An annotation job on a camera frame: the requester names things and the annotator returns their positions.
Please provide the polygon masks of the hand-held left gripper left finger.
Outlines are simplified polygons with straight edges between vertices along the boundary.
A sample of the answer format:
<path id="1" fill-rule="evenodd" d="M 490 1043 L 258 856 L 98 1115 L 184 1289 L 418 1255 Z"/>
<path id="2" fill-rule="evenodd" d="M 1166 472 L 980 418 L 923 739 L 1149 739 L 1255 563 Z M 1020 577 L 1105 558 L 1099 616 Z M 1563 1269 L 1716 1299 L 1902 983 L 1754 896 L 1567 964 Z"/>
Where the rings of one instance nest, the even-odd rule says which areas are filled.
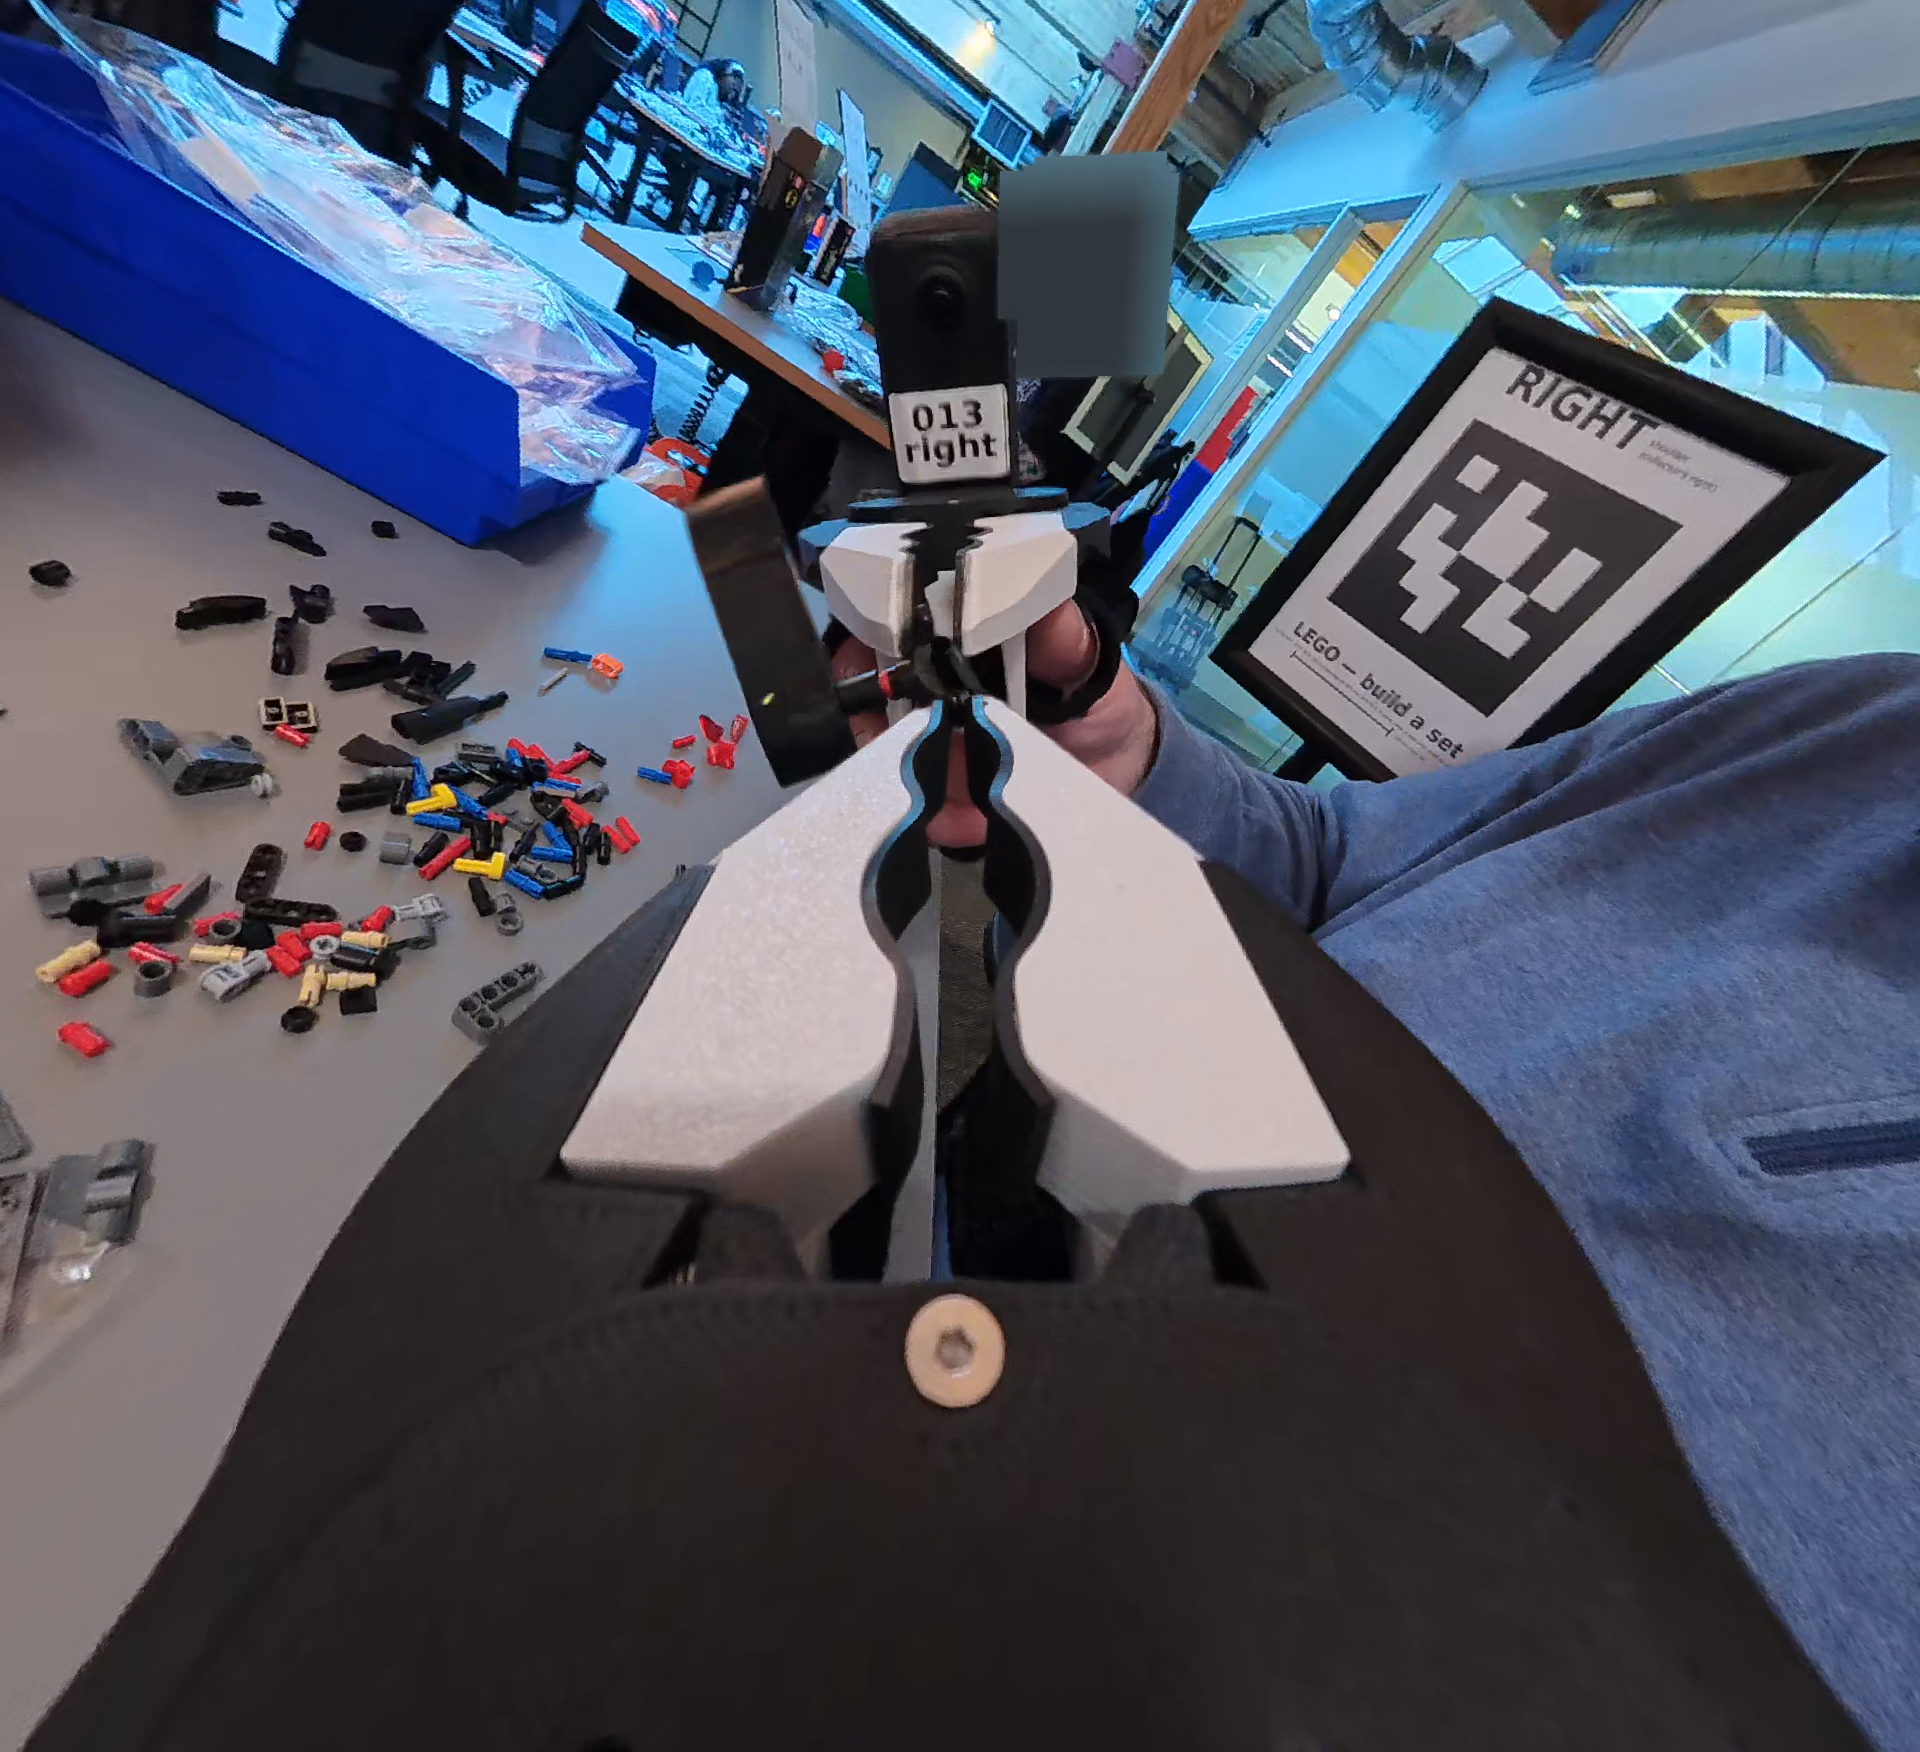
<path id="1" fill-rule="evenodd" d="M 908 842 L 882 912 L 870 860 L 919 806 L 905 714 L 720 852 L 566 1135 L 574 1179 L 773 1211 L 814 1268 L 878 1191 L 884 1281 L 935 1258 L 942 871 Z"/>

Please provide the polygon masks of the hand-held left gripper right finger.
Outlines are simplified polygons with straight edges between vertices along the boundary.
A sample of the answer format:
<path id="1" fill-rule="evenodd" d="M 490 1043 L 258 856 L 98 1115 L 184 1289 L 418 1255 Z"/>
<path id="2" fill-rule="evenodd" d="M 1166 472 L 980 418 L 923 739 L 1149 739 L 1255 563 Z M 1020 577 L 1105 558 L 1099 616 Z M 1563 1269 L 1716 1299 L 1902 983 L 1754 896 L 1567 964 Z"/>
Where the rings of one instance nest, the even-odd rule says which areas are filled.
<path id="1" fill-rule="evenodd" d="M 1148 1208 L 1345 1176 L 1241 940 L 1261 903 L 1000 702 L 969 702 L 969 793 L 996 913 L 969 1276 L 1071 1279 Z"/>

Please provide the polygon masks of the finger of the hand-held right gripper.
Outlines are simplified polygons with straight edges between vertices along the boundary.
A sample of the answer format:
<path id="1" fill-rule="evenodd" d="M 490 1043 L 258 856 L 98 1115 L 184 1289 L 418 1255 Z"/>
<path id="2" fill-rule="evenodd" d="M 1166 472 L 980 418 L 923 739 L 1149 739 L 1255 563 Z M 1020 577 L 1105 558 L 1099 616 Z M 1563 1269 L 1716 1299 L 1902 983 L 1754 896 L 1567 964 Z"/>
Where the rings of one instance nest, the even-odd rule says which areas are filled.
<path id="1" fill-rule="evenodd" d="M 956 558 L 954 642 L 980 656 L 1025 634 L 1072 598 L 1076 566 L 1060 519 L 982 519 Z"/>
<path id="2" fill-rule="evenodd" d="M 915 523 L 846 523 L 820 551 L 820 586 L 849 634 L 870 650 L 911 650 Z"/>

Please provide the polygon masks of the black curved lego panel assembly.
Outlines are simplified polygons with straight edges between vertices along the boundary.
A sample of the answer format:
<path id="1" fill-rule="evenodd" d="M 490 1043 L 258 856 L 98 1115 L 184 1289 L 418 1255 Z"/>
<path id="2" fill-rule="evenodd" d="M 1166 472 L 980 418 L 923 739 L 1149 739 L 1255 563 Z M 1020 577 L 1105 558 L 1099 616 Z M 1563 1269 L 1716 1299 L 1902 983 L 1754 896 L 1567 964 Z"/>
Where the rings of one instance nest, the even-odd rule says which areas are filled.
<path id="1" fill-rule="evenodd" d="M 851 756 L 856 716 L 982 690 L 958 648 L 923 630 L 910 633 L 904 658 L 835 678 L 762 480 L 702 496 L 687 509 L 687 533 L 748 718 L 780 787 L 827 774 Z"/>

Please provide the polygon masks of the pile of coloured lego pins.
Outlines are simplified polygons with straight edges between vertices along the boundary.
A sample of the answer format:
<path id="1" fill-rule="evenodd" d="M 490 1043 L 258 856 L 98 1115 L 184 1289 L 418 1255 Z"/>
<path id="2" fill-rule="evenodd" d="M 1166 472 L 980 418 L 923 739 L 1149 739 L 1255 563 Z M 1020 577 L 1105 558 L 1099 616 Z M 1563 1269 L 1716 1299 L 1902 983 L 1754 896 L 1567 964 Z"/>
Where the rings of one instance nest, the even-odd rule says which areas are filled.
<path id="1" fill-rule="evenodd" d="M 36 767 L 3 803 L 3 1001 L 37 1045 L 130 1070 L 162 1028 L 203 1066 L 239 1028 L 280 1045 L 381 1012 L 412 1043 L 500 969 L 587 947 L 587 899 L 636 899 L 644 834 L 602 790 L 611 738 L 530 698 L 366 759 L 261 733 L 235 787 L 180 797 L 118 733 L 118 765 Z M 396 991 L 396 1005 L 386 996 Z"/>

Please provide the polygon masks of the person's right forearm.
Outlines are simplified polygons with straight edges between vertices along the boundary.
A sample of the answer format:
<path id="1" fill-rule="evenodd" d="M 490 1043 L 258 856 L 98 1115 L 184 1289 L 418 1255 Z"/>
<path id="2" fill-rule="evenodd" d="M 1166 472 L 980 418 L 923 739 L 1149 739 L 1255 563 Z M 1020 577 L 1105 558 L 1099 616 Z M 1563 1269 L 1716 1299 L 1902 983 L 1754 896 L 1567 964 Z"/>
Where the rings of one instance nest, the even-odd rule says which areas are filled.
<path id="1" fill-rule="evenodd" d="M 1912 844 L 1918 660 L 1775 669 L 1545 742 L 1385 782 L 1310 790 L 1252 771 L 1149 702 L 1158 749 L 1135 804 L 1294 926 L 1357 923 L 1498 852 L 1575 850 L 1676 899 L 1701 875 L 1782 869 L 1867 839 Z"/>

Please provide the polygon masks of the cluster of red lego pieces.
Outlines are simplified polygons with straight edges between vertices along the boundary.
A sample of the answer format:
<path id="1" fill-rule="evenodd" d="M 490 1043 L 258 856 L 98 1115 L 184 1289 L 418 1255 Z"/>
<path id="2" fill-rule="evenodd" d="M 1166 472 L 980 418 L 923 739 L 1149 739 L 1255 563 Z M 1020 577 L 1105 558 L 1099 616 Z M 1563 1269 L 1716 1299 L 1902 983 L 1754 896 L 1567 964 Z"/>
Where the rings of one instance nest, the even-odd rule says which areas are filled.
<path id="1" fill-rule="evenodd" d="M 730 777 L 737 765 L 739 745 L 750 732 L 746 714 L 715 720 L 698 714 L 658 745 L 658 756 L 641 756 L 631 779 L 658 790 L 689 790 L 702 777 Z"/>

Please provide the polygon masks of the dark grey lego block assembly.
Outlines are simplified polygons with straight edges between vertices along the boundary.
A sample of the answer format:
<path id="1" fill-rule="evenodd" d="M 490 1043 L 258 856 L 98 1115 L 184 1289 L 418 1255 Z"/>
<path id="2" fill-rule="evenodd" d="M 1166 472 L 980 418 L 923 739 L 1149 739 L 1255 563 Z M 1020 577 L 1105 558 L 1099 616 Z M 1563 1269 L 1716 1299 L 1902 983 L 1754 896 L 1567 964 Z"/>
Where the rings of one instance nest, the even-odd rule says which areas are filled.
<path id="1" fill-rule="evenodd" d="M 116 733 L 180 799 L 225 790 L 260 795 L 267 765 L 251 743 L 235 733 L 176 733 L 155 720 L 122 718 Z"/>

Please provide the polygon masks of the person's right hand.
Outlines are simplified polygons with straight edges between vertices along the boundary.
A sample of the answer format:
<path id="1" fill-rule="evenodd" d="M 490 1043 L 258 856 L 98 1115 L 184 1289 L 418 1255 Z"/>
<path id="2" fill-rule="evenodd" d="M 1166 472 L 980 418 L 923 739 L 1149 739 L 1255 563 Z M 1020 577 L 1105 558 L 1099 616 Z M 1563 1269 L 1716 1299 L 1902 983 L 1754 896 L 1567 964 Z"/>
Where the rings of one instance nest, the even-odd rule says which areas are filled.
<path id="1" fill-rule="evenodd" d="M 1072 698 L 1101 678 L 1101 633 L 1076 603 L 1039 618 L 1025 644 L 1029 695 L 1050 690 Z M 1048 727 L 1057 743 L 1121 797 L 1135 799 L 1149 779 L 1159 743 L 1158 703 L 1123 660 L 1099 698 L 1080 716 Z"/>

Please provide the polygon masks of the black box with display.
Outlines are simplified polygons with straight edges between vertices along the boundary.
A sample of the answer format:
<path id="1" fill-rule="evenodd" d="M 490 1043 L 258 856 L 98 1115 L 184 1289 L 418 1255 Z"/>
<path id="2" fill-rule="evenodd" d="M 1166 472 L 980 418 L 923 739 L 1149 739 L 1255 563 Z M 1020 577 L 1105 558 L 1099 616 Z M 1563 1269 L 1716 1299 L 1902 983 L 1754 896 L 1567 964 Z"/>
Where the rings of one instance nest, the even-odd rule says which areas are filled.
<path id="1" fill-rule="evenodd" d="M 762 314 L 776 311 L 840 166 L 840 152 L 802 127 L 785 133 L 732 257 L 725 280 L 732 298 Z"/>

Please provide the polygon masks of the wooden office table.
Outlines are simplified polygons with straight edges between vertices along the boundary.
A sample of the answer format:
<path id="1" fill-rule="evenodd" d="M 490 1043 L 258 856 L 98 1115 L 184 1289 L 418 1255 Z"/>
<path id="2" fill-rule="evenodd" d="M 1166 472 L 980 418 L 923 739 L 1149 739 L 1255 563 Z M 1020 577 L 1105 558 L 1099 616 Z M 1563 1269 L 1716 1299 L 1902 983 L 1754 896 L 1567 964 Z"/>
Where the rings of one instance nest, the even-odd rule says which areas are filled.
<path id="1" fill-rule="evenodd" d="M 896 470 L 887 424 L 828 371 L 791 311 L 755 311 L 725 284 L 725 265 L 686 236 L 590 221 L 584 244 L 621 274 L 615 312 L 638 334 L 696 349 L 707 394 L 734 380 L 741 394 L 712 443 L 705 490 L 766 482 L 789 527 L 832 496 L 891 490 Z"/>

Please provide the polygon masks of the framed marker sign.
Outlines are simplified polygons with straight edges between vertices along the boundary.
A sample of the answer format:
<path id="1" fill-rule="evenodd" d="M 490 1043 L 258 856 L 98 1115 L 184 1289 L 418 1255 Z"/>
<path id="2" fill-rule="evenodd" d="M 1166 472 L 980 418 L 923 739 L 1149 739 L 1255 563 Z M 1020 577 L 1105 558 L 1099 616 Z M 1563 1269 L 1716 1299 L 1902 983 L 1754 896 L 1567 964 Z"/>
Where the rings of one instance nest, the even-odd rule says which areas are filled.
<path id="1" fill-rule="evenodd" d="M 1212 660 L 1349 777 L 1526 745 L 1604 709 L 1882 460 L 1491 301 Z"/>

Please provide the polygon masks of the clear plastic bags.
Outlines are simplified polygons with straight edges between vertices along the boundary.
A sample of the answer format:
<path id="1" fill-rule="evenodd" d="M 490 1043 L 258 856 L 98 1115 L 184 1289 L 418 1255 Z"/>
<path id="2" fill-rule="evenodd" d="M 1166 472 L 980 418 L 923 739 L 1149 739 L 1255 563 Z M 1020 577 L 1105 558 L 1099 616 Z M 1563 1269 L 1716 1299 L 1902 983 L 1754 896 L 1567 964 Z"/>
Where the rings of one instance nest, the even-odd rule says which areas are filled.
<path id="1" fill-rule="evenodd" d="M 104 102 L 108 152 L 510 388 L 522 478 L 588 488 L 634 461 L 652 365 L 562 280 L 457 220 L 342 124 L 180 46 L 19 2 L 78 94 Z"/>

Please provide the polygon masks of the blue plastic bin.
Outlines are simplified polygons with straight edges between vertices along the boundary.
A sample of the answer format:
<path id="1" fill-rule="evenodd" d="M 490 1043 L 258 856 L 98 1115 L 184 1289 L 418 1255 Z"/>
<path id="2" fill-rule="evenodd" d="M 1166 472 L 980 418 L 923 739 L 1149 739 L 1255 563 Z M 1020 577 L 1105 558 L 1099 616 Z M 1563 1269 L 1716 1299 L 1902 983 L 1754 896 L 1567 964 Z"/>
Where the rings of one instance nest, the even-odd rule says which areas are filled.
<path id="1" fill-rule="evenodd" d="M 52 43 L 3 39 L 3 298 L 475 547 L 587 498 L 522 478 L 515 397 L 108 152 Z"/>

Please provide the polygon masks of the pile of dark grey connectors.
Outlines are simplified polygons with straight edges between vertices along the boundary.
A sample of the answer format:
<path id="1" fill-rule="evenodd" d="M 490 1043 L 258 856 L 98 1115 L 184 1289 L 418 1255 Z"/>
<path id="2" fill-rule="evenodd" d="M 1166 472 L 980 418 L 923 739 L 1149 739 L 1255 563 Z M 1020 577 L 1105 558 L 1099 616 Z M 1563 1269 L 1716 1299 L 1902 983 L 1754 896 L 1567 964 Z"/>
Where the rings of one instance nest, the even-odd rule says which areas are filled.
<path id="1" fill-rule="evenodd" d="M 180 983 L 176 899 L 158 864 L 140 852 L 84 854 L 34 869 L 27 892 L 61 926 L 61 946 L 31 971 L 52 1039 L 77 1065 L 115 1049 L 100 1003 L 164 999 Z M 144 1138 L 37 1160 L 3 1107 L 3 1366 L 52 1341 L 88 1307 L 126 1247 L 151 1173 Z"/>

